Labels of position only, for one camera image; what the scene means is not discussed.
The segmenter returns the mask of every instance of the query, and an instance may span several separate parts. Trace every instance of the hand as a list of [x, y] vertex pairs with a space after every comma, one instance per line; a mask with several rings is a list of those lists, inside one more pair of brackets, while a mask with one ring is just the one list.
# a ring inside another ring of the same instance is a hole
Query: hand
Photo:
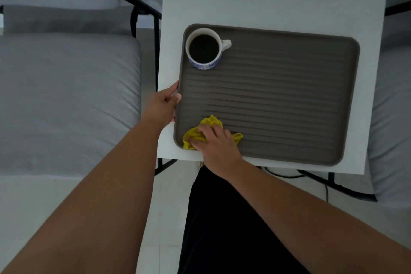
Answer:
[[178, 82], [170, 88], [153, 94], [141, 116], [141, 120], [155, 123], [161, 130], [167, 126], [173, 120], [174, 109], [181, 100], [181, 94], [173, 95], [177, 88]]
[[219, 177], [228, 180], [235, 170], [235, 165], [243, 161], [231, 132], [227, 129], [223, 130], [218, 125], [212, 127], [200, 125], [198, 131], [204, 134], [207, 142], [204, 143], [196, 139], [188, 141], [202, 152], [204, 164], [208, 169]]

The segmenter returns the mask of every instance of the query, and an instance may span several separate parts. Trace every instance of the coffee cup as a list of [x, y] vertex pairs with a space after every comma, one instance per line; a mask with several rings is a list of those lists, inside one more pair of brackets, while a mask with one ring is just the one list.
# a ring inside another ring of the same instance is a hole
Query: coffee cup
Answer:
[[222, 52], [230, 47], [231, 40], [221, 40], [212, 29], [199, 28], [188, 36], [185, 52], [194, 67], [208, 70], [220, 62]]

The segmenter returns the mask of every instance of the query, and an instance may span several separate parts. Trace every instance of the black pants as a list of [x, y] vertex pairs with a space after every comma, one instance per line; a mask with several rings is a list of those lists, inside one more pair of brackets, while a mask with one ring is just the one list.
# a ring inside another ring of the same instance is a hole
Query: black pants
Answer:
[[179, 274], [308, 273], [225, 180], [206, 167], [191, 189]]

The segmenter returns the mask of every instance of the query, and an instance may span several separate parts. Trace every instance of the white table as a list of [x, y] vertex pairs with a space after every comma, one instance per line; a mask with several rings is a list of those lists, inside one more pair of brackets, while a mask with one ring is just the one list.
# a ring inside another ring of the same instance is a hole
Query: white table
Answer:
[[[363, 174], [385, 0], [163, 0], [159, 89], [178, 80], [183, 32], [193, 23], [353, 37], [361, 53], [344, 157], [333, 167], [245, 158], [259, 166]], [[201, 161], [177, 147], [174, 124], [159, 139], [158, 157]]]

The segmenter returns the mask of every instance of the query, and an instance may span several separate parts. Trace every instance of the blue and white cup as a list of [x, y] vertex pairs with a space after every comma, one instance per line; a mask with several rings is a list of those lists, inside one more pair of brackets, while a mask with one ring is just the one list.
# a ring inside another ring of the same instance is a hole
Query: blue and white cup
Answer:
[[[219, 46], [218, 54], [215, 57], [215, 59], [212, 60], [211, 62], [198, 63], [190, 55], [190, 50], [189, 49], [190, 49], [191, 42], [193, 41], [194, 38], [196, 38], [197, 36], [200, 36], [200, 35], [209, 35], [209, 36], [213, 37], [218, 43], [218, 46]], [[213, 31], [212, 29], [199, 28], [199, 29], [196, 29], [195, 31], [193, 31], [188, 36], [187, 41], [185, 43], [185, 52], [187, 53], [188, 60], [190, 61], [190, 63], [194, 67], [198, 68], [199, 70], [208, 70], [208, 69], [212, 69], [214, 66], [216, 66], [218, 64], [218, 62], [220, 62], [221, 55], [222, 55], [223, 51], [227, 50], [230, 47], [231, 47], [231, 40], [221, 40], [220, 36], [218, 36], [218, 34], [215, 31]]]

